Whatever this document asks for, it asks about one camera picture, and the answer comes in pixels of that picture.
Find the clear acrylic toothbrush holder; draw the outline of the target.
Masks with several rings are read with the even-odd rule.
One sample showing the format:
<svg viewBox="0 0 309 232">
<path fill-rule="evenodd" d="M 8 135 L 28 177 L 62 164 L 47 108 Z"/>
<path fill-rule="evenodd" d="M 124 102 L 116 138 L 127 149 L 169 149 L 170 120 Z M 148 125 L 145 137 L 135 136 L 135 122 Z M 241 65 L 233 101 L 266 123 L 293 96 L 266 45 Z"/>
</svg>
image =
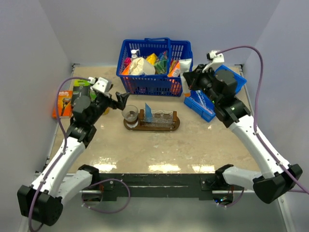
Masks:
<svg viewBox="0 0 309 232">
<path fill-rule="evenodd" d="M 152 110 L 153 120 L 151 123 L 145 122 L 145 111 L 140 123 L 145 126 L 168 127 L 173 122 L 173 117 L 177 116 L 176 111 L 171 110 Z"/>
</svg>

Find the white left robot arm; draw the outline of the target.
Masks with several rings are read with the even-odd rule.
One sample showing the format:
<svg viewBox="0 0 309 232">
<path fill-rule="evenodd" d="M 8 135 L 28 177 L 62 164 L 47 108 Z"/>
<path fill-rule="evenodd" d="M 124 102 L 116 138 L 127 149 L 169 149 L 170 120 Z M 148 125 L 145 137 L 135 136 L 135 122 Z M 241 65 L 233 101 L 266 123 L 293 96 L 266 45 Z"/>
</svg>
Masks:
<svg viewBox="0 0 309 232">
<path fill-rule="evenodd" d="M 124 110 L 129 95 L 117 92 L 117 99 L 113 100 L 109 93 L 98 93 L 93 101 L 88 96 L 74 101 L 70 126 L 59 150 L 40 176 L 30 186 L 22 185 L 17 192 L 21 215 L 52 226 L 79 191 L 99 186 L 99 171 L 89 165 L 81 166 L 67 181 L 64 177 L 92 141 L 97 120 L 107 108 Z"/>
</svg>

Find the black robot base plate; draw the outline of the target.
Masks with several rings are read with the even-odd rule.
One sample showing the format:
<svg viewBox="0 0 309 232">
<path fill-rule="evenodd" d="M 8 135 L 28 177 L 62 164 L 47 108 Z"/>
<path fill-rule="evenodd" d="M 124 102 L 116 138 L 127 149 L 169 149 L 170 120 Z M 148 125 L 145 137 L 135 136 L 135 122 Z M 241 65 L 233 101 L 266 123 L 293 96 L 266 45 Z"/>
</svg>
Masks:
<svg viewBox="0 0 309 232">
<path fill-rule="evenodd" d="M 85 187 L 86 193 L 102 194 L 104 201 L 127 197 L 126 187 L 111 179 L 123 181 L 132 198 L 198 198 L 212 200 L 215 191 L 226 192 L 231 187 L 218 185 L 215 174 L 108 174 L 100 173 L 100 180 L 107 180 L 103 187 Z"/>
</svg>

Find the blue toothpaste tube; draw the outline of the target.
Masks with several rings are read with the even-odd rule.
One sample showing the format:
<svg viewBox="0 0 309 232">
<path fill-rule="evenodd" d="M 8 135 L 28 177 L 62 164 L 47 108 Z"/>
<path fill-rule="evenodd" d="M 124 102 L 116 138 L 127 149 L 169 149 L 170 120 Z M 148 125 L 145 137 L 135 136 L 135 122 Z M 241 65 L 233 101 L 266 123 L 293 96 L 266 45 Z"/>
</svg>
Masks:
<svg viewBox="0 0 309 232">
<path fill-rule="evenodd" d="M 145 103 L 145 122 L 151 123 L 152 120 L 153 120 L 152 110 L 150 106 L 147 103 Z"/>
</svg>

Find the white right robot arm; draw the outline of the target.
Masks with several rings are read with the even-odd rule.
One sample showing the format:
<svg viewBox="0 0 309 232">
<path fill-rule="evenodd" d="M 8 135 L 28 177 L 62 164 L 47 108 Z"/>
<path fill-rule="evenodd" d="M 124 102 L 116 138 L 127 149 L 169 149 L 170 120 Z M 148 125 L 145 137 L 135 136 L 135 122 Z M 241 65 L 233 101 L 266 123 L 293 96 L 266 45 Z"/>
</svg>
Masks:
<svg viewBox="0 0 309 232">
<path fill-rule="evenodd" d="M 228 70 L 202 71 L 199 65 L 183 74 L 190 90 L 202 91 L 214 104 L 216 117 L 245 145 L 259 171 L 254 172 L 227 164 L 215 172 L 215 184 L 221 190 L 236 185 L 255 192 L 264 203 L 271 203 L 292 190 L 303 170 L 291 164 L 255 127 L 254 117 L 247 106 L 236 97 L 237 81 Z"/>
</svg>

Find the clear plastic cup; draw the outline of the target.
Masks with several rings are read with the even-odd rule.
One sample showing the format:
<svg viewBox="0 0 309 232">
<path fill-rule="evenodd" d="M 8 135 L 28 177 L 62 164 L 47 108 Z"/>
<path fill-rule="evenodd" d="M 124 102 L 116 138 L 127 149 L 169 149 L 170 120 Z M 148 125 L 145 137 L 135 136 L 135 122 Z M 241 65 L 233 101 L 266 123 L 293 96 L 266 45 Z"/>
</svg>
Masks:
<svg viewBox="0 0 309 232">
<path fill-rule="evenodd" d="M 139 111 L 134 105 L 127 105 L 122 111 L 122 116 L 124 118 L 124 125 L 129 128 L 134 128 L 138 125 L 138 115 Z"/>
</svg>

